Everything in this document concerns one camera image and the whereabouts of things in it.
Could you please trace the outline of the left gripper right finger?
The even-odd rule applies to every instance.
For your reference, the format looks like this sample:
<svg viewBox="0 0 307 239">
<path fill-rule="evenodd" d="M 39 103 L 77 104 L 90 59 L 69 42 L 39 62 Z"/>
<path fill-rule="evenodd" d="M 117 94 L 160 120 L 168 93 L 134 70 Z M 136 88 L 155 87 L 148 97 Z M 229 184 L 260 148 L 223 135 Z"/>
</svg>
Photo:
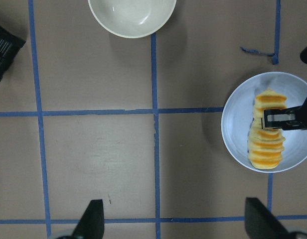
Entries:
<svg viewBox="0 0 307 239">
<path fill-rule="evenodd" d="M 287 239 L 289 234 L 258 198 L 246 198 L 244 226 L 250 239 Z"/>
</svg>

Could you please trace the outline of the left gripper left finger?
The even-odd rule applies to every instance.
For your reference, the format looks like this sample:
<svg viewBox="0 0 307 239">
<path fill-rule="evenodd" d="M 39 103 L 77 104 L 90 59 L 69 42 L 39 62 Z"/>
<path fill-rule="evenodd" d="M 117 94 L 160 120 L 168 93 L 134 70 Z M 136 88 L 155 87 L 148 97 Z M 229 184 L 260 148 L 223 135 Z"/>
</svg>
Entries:
<svg viewBox="0 0 307 239">
<path fill-rule="evenodd" d="M 71 234 L 72 239 L 102 239 L 104 235 L 103 200 L 91 200 L 79 223 Z"/>
</svg>

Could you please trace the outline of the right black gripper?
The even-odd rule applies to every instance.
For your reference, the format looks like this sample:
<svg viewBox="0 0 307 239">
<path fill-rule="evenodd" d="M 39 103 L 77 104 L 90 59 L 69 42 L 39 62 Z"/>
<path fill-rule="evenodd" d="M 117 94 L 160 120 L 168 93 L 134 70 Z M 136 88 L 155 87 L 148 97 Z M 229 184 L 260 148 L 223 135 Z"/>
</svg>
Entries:
<svg viewBox="0 0 307 239">
<path fill-rule="evenodd" d="M 265 121 L 261 119 L 262 129 L 307 130 L 307 98 L 302 106 L 287 109 L 266 109 L 263 111 L 263 117 L 270 119 L 296 118 L 296 121 Z"/>
</svg>

